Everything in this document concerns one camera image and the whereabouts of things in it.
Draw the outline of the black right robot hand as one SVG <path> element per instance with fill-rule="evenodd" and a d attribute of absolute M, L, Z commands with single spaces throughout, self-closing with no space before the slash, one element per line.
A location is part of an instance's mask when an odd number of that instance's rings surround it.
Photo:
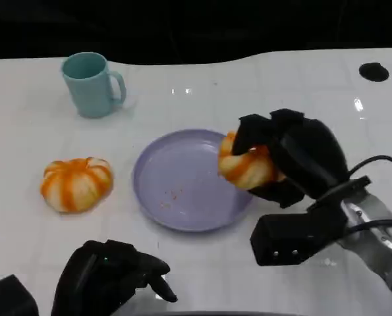
<path fill-rule="evenodd" d="M 345 154 L 322 121 L 290 109 L 272 111 L 268 118 L 246 115 L 239 121 L 233 154 L 264 145 L 273 166 L 284 175 L 282 180 L 270 180 L 251 189 L 251 194 L 284 209 L 305 196 L 318 199 L 349 180 Z"/>

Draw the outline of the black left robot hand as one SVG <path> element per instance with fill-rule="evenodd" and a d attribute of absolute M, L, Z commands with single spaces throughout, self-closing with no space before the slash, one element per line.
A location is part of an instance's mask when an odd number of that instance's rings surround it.
<path fill-rule="evenodd" d="M 163 260 L 114 240 L 88 240 L 74 251 L 58 281 L 52 315 L 112 315 L 139 288 L 150 286 L 163 300 L 178 298 L 163 279 Z"/>

